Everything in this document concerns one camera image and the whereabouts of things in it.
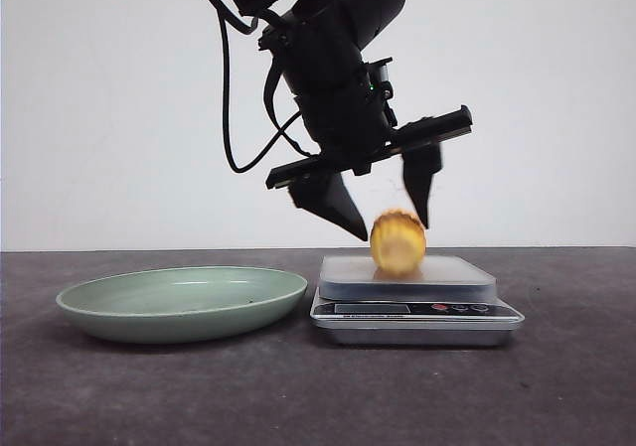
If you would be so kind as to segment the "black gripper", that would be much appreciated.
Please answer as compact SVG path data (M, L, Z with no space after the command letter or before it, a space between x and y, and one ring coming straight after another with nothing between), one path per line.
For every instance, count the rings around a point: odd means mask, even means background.
M472 126L472 114L463 105L399 127L389 106L394 96L387 69L391 61L362 64L338 89L298 95L303 123L320 152L276 167L266 179L269 189L290 184L296 208L362 241L368 240L364 220L338 172L351 170L361 176L372 164L400 154L405 189L421 223L429 228L428 199L433 176L442 169L441 143L470 133Z

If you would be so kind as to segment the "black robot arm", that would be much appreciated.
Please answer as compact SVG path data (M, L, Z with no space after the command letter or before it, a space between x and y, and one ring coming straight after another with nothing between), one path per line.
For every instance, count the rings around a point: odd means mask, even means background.
M286 189L294 205L368 236L342 179L368 174L374 163L400 155L403 182L419 219L427 223L433 176L442 167L442 141L466 134L467 107L399 125L387 61L367 62L362 51L400 12L405 0L208 0L222 31L258 33L272 63L263 89L267 111L285 81L301 120L320 150L273 168L268 188Z

